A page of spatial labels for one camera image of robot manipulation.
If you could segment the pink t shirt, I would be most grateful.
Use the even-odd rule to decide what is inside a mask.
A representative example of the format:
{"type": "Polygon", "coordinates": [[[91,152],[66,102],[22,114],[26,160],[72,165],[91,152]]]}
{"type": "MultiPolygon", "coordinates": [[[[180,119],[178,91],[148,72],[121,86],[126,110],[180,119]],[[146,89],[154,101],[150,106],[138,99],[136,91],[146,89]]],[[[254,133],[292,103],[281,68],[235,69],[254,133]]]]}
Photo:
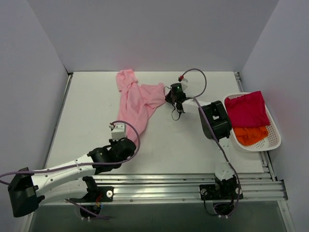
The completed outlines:
{"type": "Polygon", "coordinates": [[[132,70],[122,70],[116,75],[120,92],[117,120],[131,124],[141,135],[156,109],[165,103],[164,84],[138,84],[132,70]]]}

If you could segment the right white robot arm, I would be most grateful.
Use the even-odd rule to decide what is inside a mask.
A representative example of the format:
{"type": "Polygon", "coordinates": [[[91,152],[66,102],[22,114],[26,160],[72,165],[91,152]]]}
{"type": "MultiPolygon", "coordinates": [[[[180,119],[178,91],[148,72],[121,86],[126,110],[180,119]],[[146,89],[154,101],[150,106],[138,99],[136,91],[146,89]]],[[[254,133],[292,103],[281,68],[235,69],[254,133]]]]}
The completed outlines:
{"type": "Polygon", "coordinates": [[[201,188],[201,196],[207,200],[239,200],[242,190],[239,176],[230,162],[231,121],[221,101],[201,104],[196,98],[189,98],[180,83],[172,84],[165,100],[179,115],[197,110],[202,130],[207,139],[213,141],[221,155],[214,156],[215,183],[201,188]]]}

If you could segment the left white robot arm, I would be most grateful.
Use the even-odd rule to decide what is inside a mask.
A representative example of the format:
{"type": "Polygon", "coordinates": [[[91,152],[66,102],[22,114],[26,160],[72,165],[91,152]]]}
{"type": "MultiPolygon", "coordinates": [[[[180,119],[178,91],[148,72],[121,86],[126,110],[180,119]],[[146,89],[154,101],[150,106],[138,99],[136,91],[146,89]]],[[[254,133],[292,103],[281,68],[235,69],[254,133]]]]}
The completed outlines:
{"type": "Polygon", "coordinates": [[[30,171],[27,167],[17,172],[8,184],[8,193],[16,218],[26,216],[39,208],[39,204],[47,199],[47,192],[70,181],[94,176],[119,168],[131,160],[139,151],[128,138],[118,141],[110,140],[110,144],[97,147],[87,154],[65,164],[44,170],[30,171]]]}

